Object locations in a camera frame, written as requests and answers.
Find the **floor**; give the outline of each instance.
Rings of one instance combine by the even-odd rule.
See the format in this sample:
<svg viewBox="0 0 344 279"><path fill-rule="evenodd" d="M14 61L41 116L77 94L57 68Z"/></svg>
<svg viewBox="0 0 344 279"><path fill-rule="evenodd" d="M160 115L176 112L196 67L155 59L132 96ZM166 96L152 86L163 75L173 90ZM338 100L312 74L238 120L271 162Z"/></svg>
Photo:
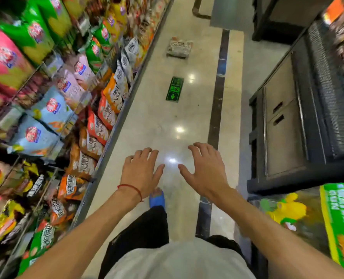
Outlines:
<svg viewBox="0 0 344 279"><path fill-rule="evenodd" d="M223 28L230 30L230 34L218 150L230 186L244 197L246 180L250 177L248 100L288 48L250 40L253 14L250 0L202 0L200 13L212 15L211 20L194 17L193 4L194 0L174 0L88 212L91 215L116 190L126 156L145 147L158 149L157 165L166 164L159 186L165 192L171 241L195 236L200 196L184 181L177 164L183 163L193 171L187 146L196 141L207 142ZM230 11L228 5L236 10ZM187 60L165 56L173 36L193 41ZM165 100L172 76L185 78L178 103ZM122 219L83 278L97 278L108 243L146 210L147 200ZM210 235L215 234L244 243L246 249L234 221L213 206Z"/></svg>

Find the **green snack bag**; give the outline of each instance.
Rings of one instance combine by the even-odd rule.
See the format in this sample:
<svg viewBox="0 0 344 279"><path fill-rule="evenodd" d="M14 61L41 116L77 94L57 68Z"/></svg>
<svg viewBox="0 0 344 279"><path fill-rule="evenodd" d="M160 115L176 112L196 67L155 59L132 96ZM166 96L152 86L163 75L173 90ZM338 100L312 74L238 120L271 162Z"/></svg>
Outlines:
<svg viewBox="0 0 344 279"><path fill-rule="evenodd" d="M61 0L34 0L46 21L49 33L56 44L63 42L63 37L71 28L71 20Z"/></svg>
<svg viewBox="0 0 344 279"><path fill-rule="evenodd" d="M99 26L92 28L91 32L100 43L103 54L107 56L110 53L113 43L106 26L104 26L104 24L101 22Z"/></svg>
<svg viewBox="0 0 344 279"><path fill-rule="evenodd" d="M28 0L20 20L13 25L0 21L0 29L36 65L53 49L54 42L34 0Z"/></svg>
<svg viewBox="0 0 344 279"><path fill-rule="evenodd" d="M38 226L30 251L24 253L18 270L18 276L25 272L40 256L42 256L53 245L54 227L46 220L42 220Z"/></svg>
<svg viewBox="0 0 344 279"><path fill-rule="evenodd" d="M104 62L104 54L101 51L101 45L97 39L90 35L87 43L79 49L79 53L86 54L89 67L96 74Z"/></svg>

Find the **forearm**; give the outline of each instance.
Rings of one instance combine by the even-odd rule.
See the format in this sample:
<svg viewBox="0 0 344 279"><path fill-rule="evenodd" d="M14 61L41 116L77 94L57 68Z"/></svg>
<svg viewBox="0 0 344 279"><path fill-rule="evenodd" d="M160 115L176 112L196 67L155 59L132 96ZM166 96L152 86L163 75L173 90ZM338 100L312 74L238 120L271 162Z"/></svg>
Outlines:
<svg viewBox="0 0 344 279"><path fill-rule="evenodd" d="M344 268L249 204L235 189L220 193L214 203L287 278L344 279Z"/></svg>
<svg viewBox="0 0 344 279"><path fill-rule="evenodd" d="M21 279L78 279L123 216L140 200L137 192L121 188L95 213L49 249Z"/></svg>

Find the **green exit sign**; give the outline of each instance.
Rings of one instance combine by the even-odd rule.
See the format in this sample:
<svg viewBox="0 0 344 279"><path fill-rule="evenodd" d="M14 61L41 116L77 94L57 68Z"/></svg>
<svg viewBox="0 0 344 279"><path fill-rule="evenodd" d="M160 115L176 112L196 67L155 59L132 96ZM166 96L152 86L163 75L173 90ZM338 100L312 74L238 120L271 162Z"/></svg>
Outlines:
<svg viewBox="0 0 344 279"><path fill-rule="evenodd" d="M166 100L178 102L181 94L184 79L180 77L172 77L171 84L169 85Z"/></svg>

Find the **hand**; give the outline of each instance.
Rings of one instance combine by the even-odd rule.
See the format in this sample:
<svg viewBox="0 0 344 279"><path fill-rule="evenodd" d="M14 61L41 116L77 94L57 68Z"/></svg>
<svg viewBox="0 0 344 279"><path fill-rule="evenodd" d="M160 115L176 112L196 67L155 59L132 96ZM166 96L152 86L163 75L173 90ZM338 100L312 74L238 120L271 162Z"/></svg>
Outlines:
<svg viewBox="0 0 344 279"><path fill-rule="evenodd" d="M193 154L195 172L191 174L186 166L179 164L180 173L199 195L214 201L224 189L229 188L220 152L211 145L199 142L188 146L188 149Z"/></svg>
<svg viewBox="0 0 344 279"><path fill-rule="evenodd" d="M143 151L138 150L134 155L128 156L123 165L120 184L136 187L140 190L142 198L149 196L158 185L165 166L165 164L161 164L154 173L158 152L158 150L145 148Z"/></svg>

